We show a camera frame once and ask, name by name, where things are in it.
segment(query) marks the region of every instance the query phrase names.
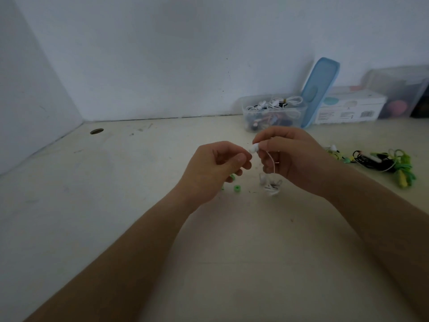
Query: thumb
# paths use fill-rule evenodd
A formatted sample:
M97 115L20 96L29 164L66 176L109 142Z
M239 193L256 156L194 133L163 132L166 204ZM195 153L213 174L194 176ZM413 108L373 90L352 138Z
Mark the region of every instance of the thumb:
M290 153L296 147L296 140L275 136L274 138L263 140L259 143L259 149L265 151L281 151Z
M225 164L221 165L222 170L226 175L231 175L239 170L241 166L246 162L247 157L245 154L240 153L236 154L234 157L230 158Z

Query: forearm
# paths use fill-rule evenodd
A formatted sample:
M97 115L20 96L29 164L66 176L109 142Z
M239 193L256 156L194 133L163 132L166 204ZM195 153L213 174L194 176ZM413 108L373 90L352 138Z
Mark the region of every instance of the forearm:
M347 168L326 197L429 318L429 216Z
M196 208L172 191L27 321L133 321Z

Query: right hand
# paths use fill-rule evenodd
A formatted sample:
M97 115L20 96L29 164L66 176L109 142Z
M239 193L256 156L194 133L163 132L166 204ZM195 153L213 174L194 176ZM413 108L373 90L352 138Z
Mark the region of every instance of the right hand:
M303 129L272 126L258 133L253 143L259 142L258 155L265 173L275 172L299 188L326 197L338 170L345 165L330 156L316 140Z

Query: white wall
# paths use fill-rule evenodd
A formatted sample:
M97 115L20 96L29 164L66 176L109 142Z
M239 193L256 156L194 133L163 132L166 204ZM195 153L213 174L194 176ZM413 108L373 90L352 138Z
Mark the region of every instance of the white wall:
M0 174L82 117L13 0L0 0Z
M429 0L16 1L86 120L235 113L321 56L336 85L429 63Z

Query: left hand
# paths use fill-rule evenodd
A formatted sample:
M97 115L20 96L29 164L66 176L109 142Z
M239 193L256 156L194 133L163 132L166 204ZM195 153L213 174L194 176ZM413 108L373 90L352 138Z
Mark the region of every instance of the left hand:
M229 141L199 146L173 191L185 197L195 208L213 199L231 174L240 176L241 168L250 169L252 155Z

